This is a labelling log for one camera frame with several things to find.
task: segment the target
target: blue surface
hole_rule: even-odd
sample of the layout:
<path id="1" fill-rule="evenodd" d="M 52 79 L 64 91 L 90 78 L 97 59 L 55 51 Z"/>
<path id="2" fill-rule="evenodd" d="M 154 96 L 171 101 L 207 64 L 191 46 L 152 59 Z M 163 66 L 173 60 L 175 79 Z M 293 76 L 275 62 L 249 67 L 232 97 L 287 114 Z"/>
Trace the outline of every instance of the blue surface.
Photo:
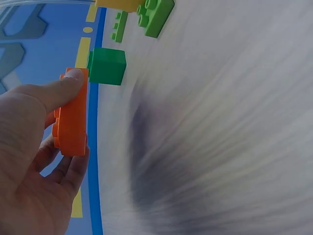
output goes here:
<path id="1" fill-rule="evenodd" d="M 3 93 L 5 93 L 5 88 L 2 85 L 2 83 L 0 82 L 0 94 L 3 94 Z"/>
<path id="2" fill-rule="evenodd" d="M 95 47 L 102 47 L 106 13 L 107 9 L 101 8 Z M 88 138 L 90 147 L 90 161 L 88 167 L 88 178 L 89 178 L 90 215 L 93 235 L 103 235 L 100 210 L 98 153 L 97 153 L 98 91 L 99 84 L 90 83 L 89 111 L 88 111 Z"/>
<path id="3" fill-rule="evenodd" d="M 19 9 L 19 17 L 25 19 L 30 14 L 29 6 Z M 82 36 L 91 37 L 91 48 L 95 43 L 96 23 L 87 23 L 88 5 L 46 4 L 39 16 L 48 23 L 45 34 L 38 39 L 23 40 L 25 56 L 20 66 L 15 69 L 22 83 L 44 84 L 58 79 L 66 67 L 74 67 L 77 49 Z M 20 21 L 15 17 L 16 31 Z M 83 28 L 94 26 L 92 33 L 84 33 Z"/>

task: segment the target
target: lego brick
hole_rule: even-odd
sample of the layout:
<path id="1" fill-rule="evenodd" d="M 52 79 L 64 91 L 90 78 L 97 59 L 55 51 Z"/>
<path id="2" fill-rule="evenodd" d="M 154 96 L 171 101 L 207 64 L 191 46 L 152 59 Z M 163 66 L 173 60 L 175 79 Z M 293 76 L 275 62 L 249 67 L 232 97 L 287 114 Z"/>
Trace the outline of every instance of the lego brick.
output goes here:
<path id="1" fill-rule="evenodd" d="M 145 0 L 95 0 L 95 5 L 127 12 L 136 12 L 138 6 L 144 2 Z"/>
<path id="2" fill-rule="evenodd" d="M 89 54 L 89 82 L 121 85 L 126 69 L 126 56 L 122 50 L 95 47 Z"/>
<path id="3" fill-rule="evenodd" d="M 54 146 L 64 156 L 84 156 L 86 152 L 86 104 L 88 69 L 80 69 L 84 83 L 79 94 L 70 103 L 54 111 L 56 118 L 52 126 Z"/>
<path id="4" fill-rule="evenodd" d="M 115 18 L 118 21 L 113 26 L 113 29 L 116 29 L 116 31 L 111 35 L 111 38 L 117 43 L 121 43 L 123 41 L 127 17 L 128 12 L 126 11 L 117 12 L 116 14 Z"/>
<path id="5" fill-rule="evenodd" d="M 144 5 L 138 7 L 138 24 L 144 28 L 146 36 L 158 38 L 174 5 L 173 0 L 146 0 Z"/>

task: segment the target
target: orange lego brick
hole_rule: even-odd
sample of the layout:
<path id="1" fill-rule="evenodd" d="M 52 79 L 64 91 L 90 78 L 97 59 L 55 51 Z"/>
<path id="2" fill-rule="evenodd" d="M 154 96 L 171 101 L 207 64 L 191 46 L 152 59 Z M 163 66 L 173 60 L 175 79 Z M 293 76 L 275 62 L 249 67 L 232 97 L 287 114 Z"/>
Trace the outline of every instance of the orange lego brick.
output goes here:
<path id="1" fill-rule="evenodd" d="M 52 126 L 54 146 L 64 156 L 84 156 L 86 152 L 86 105 L 88 69 L 80 69 L 84 84 L 79 94 L 70 103 L 54 111 L 56 122 Z"/>

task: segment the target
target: blue line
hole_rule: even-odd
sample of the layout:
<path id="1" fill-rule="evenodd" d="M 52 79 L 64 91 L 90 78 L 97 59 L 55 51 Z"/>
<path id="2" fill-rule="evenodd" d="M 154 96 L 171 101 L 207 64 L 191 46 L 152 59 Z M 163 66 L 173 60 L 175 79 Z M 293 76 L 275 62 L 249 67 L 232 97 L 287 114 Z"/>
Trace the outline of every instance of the blue line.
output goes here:
<path id="1" fill-rule="evenodd" d="M 95 47 L 102 47 L 106 13 L 107 9 L 101 8 Z M 93 235 L 103 235 L 97 156 L 98 88 L 98 83 L 90 83 L 88 111 L 88 143 L 90 147 L 90 160 L 88 167 L 88 183 L 91 227 Z"/>

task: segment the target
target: white surface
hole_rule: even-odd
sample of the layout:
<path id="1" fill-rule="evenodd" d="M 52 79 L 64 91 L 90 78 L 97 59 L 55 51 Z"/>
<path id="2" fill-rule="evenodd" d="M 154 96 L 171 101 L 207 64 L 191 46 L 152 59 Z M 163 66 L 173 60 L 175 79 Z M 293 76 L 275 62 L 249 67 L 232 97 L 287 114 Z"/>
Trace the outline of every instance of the white surface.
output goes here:
<path id="1" fill-rule="evenodd" d="M 159 39 L 137 16 L 120 87 L 100 85 L 106 235 L 313 231 L 313 2 L 177 0 Z"/>

